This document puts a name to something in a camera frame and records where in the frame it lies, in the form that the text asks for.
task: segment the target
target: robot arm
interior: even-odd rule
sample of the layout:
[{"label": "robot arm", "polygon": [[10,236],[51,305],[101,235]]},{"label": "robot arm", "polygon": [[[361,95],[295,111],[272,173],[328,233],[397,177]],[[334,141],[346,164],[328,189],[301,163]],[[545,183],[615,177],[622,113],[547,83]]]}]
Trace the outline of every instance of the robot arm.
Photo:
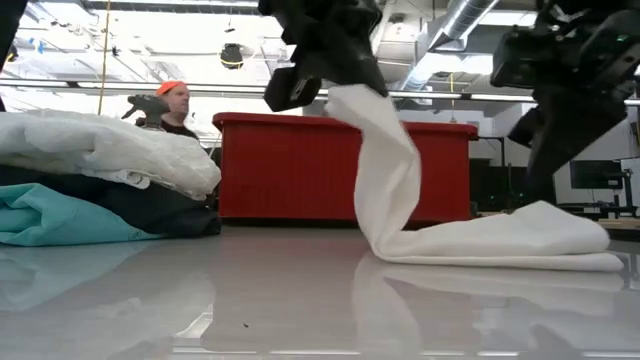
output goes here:
[{"label": "robot arm", "polygon": [[258,10],[274,16],[282,40],[296,45],[295,66],[274,71],[265,91],[271,110],[310,104],[323,79],[388,95],[369,41],[382,16],[374,0],[260,0]]},{"label": "robot arm", "polygon": [[[538,102],[509,135],[532,150],[532,185],[626,118],[640,63],[640,0],[536,3],[535,27],[504,35],[491,75],[493,86],[531,89]],[[273,111],[311,103],[322,79],[388,95],[369,42],[381,17],[374,0],[260,0],[259,10],[297,45],[295,66],[276,70],[267,87]]]},{"label": "robot arm", "polygon": [[555,173],[627,116],[640,63],[640,2],[538,1],[533,29],[496,50],[491,84],[533,90],[538,106],[509,138],[531,148],[528,179]]}]

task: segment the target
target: white cloth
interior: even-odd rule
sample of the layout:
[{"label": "white cloth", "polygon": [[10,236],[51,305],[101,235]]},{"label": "white cloth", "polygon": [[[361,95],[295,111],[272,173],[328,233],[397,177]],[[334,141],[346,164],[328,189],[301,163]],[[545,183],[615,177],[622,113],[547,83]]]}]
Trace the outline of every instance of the white cloth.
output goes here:
[{"label": "white cloth", "polygon": [[389,98],[364,85],[329,90],[329,114],[362,130],[355,210],[373,252],[408,264],[618,271],[607,232],[538,202],[512,215],[402,231],[420,197],[420,155]]},{"label": "white cloth", "polygon": [[140,189],[153,181],[194,199],[212,193],[221,178],[195,139],[53,110],[0,113],[0,164],[83,174]]}]

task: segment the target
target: blue-green cloth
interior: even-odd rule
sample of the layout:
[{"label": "blue-green cloth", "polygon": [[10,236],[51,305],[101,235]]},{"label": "blue-green cloth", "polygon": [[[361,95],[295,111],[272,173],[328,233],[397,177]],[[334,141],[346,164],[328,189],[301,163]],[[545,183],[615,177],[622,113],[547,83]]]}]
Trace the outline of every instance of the blue-green cloth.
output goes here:
[{"label": "blue-green cloth", "polygon": [[0,243],[79,245],[157,239],[118,215],[40,184],[0,186]]}]

